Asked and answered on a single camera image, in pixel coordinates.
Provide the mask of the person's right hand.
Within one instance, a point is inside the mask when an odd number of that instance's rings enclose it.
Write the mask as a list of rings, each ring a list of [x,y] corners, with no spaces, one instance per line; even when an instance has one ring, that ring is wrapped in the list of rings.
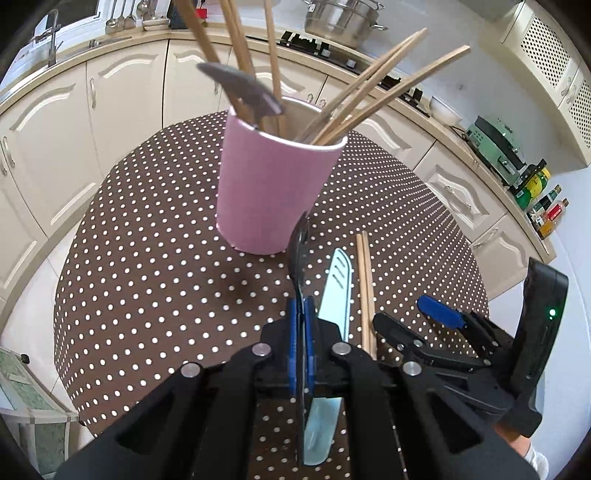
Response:
[[[503,438],[520,456],[525,457],[530,450],[531,440],[501,423],[493,425],[496,433]]]

